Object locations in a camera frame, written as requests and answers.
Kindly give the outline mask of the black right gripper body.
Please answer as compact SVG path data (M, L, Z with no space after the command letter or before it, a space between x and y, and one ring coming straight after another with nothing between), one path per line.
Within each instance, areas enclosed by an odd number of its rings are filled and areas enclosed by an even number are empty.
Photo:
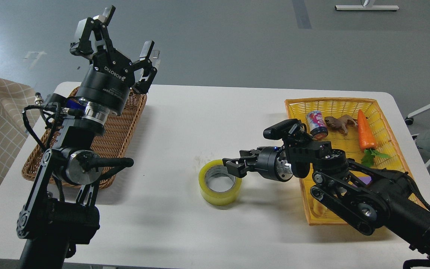
M265 179L287 182L293 177L283 148L264 146L250 151L255 156L251 172L257 172Z

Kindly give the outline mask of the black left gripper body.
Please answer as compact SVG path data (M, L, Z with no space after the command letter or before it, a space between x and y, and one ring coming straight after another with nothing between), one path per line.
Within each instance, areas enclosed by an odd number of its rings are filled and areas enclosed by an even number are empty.
M97 52L76 97L102 105L120 116L128 99L129 88L135 82L135 75L129 70L130 62L116 49L111 53Z

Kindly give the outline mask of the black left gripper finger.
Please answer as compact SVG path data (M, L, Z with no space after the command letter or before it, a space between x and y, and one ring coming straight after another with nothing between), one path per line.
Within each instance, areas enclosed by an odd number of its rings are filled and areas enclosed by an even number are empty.
M153 65L150 55L153 51L154 41L146 41L142 47L139 60L129 66L129 74L133 77L130 81L130 88L135 94L147 94L157 75L157 68ZM142 70L142 75L136 81L135 72Z
M106 7L101 15L79 21L75 32L75 42L70 44L70 53L89 60L91 64L98 61L115 64L115 48L108 32L108 25L115 10L116 7L111 5Z

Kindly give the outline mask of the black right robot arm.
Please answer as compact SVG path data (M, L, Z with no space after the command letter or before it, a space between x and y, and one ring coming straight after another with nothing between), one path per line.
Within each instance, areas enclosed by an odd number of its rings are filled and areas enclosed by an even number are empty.
M386 227L427 259L411 259L403 267L430 267L430 205L408 172L370 168L317 141L298 119L287 119L264 130L281 147L241 150L239 158L224 158L230 175L258 172L266 179L287 182L306 178L313 170L311 196L364 235Z

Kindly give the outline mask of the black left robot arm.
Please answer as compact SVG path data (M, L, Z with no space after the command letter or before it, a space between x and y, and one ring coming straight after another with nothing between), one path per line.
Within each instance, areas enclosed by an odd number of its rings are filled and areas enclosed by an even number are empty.
M20 269L61 269L77 245L87 245L100 228L99 184L133 165L128 157L101 157L91 149L109 116L121 116L130 92L146 94L157 74L146 41L139 59L114 48L108 26L116 8L78 23L70 53L89 60L75 96L53 94L22 110L27 132L41 148L41 161L16 233L26 243Z

